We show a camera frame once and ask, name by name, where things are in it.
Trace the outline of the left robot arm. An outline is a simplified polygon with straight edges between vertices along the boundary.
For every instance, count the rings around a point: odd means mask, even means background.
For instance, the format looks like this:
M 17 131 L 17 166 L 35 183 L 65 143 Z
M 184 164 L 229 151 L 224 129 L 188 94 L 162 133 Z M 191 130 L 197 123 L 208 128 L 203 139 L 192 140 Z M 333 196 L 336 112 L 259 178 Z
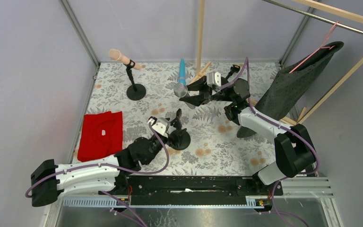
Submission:
M 25 196 L 32 200 L 33 207 L 41 207 L 65 195 L 112 191 L 125 186 L 128 175 L 143 174 L 142 165 L 150 164 L 161 150 L 166 154 L 164 167 L 147 175 L 164 171 L 170 162 L 167 148 L 186 149 L 190 135 L 178 118 L 150 117 L 148 126 L 153 133 L 151 138 L 139 137 L 114 155 L 78 164 L 56 164 L 53 159 L 43 161 L 31 174 L 31 187 Z

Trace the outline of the grey microphone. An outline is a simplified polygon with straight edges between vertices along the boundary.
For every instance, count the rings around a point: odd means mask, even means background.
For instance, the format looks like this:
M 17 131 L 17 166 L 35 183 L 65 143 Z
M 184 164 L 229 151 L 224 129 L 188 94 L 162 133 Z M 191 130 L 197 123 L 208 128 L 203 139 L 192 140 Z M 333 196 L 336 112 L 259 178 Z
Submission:
M 183 83 L 176 83 L 174 85 L 173 92 L 179 98 L 190 96 L 187 86 Z

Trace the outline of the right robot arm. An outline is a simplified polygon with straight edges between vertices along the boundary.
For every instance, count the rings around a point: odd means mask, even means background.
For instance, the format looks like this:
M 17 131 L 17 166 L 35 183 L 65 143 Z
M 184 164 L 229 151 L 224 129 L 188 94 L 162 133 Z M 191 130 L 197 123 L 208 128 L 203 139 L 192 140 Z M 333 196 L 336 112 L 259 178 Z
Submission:
M 275 162 L 253 175 L 260 186 L 295 177 L 317 161 L 306 128 L 299 124 L 289 126 L 254 108 L 249 101 L 249 83 L 244 79 L 235 78 L 228 82 L 219 72 L 211 72 L 190 85 L 179 79 L 173 91 L 180 101 L 190 106 L 210 101 L 230 102 L 224 108 L 228 120 L 255 131 L 274 144 Z

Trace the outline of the beige microphone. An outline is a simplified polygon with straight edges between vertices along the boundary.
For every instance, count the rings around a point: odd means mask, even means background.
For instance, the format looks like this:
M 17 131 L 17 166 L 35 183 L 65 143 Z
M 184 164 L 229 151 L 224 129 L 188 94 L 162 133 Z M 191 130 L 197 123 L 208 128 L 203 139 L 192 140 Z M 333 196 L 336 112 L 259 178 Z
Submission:
M 129 57 L 126 57 L 125 55 L 123 55 L 117 49 L 110 49 L 108 52 L 108 55 L 113 61 L 119 61 L 125 65 L 130 65 L 132 68 L 137 69 L 137 70 L 142 69 L 141 65 L 139 65 L 138 63 L 135 63 L 133 60 L 131 60 Z

